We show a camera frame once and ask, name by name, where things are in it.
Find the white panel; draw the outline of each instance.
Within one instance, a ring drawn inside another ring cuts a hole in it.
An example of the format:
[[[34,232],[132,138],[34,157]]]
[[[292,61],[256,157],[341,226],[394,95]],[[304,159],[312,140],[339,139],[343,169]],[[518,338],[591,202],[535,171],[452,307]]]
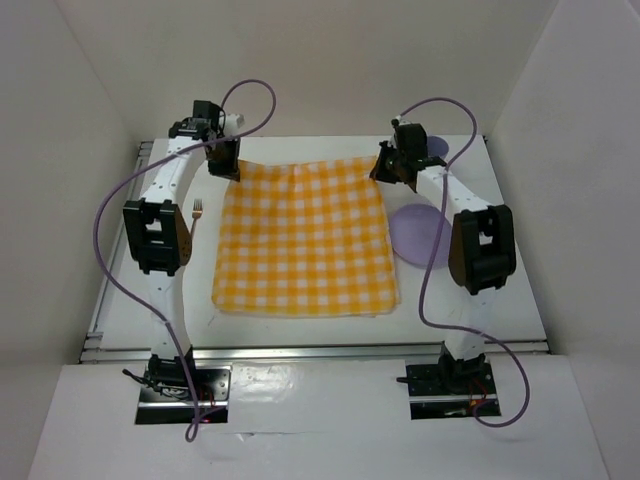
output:
[[[133,141],[49,0],[0,6],[0,478],[26,478],[100,275],[91,221]],[[112,241],[115,216],[103,239]]]
[[[27,478],[60,366],[0,367],[0,478]]]
[[[58,3],[128,125],[151,139],[246,77],[278,92],[268,135],[382,134],[433,95],[468,102],[488,131],[556,0]],[[269,97],[252,87],[231,103],[251,125]],[[420,115],[468,132],[451,107]]]
[[[489,142],[614,479],[637,477],[640,442],[639,47],[625,0],[561,1]]]
[[[606,480],[566,359],[522,361],[530,410],[503,430],[411,421],[402,361],[234,365],[229,423],[193,444],[185,425],[133,424],[138,385],[121,366],[65,367],[30,479]],[[492,363],[512,415],[522,381],[508,358]]]

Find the purple disc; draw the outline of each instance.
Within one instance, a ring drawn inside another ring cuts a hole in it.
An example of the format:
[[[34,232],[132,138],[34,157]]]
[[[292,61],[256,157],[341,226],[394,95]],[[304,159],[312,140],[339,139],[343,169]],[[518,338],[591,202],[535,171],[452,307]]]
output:
[[[389,220],[393,250],[407,262],[427,268],[439,220],[440,211],[429,205],[411,203],[400,208]],[[451,225],[445,220],[433,268],[447,266],[450,243]]]
[[[430,156],[444,159],[449,153],[449,144],[444,138],[429,135],[427,137],[427,150],[429,150]]]

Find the purple plate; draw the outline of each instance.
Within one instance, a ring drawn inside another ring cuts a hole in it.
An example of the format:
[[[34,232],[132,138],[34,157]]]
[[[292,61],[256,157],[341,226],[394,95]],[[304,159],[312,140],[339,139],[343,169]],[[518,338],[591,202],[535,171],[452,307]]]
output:
[[[427,268],[439,220],[440,211],[429,205],[411,203],[400,208],[389,220],[393,250],[407,262]],[[445,221],[433,268],[448,265],[450,243],[451,225]]]

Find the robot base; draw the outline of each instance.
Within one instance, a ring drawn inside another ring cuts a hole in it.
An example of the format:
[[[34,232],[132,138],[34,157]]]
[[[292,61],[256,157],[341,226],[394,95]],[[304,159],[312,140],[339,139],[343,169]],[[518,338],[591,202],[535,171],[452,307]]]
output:
[[[197,369],[194,382],[200,395],[200,409],[222,407],[207,415],[201,423],[227,423],[231,367]],[[144,386],[140,389],[136,425],[188,424],[192,419],[193,401],[185,388],[166,388],[163,394]]]
[[[482,405],[477,411],[478,416],[500,415],[493,371],[484,358],[473,376],[455,385],[443,379],[441,363],[407,365],[406,371],[407,376],[397,381],[407,384],[411,420],[471,417],[478,403]]]

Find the gingham cloth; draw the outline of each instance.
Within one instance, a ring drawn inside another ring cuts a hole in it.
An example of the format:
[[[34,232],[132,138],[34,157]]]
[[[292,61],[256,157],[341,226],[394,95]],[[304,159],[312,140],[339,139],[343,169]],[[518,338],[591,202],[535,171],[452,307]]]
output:
[[[375,157],[301,165],[242,161],[227,189],[213,281],[223,311],[388,312],[399,300]]]

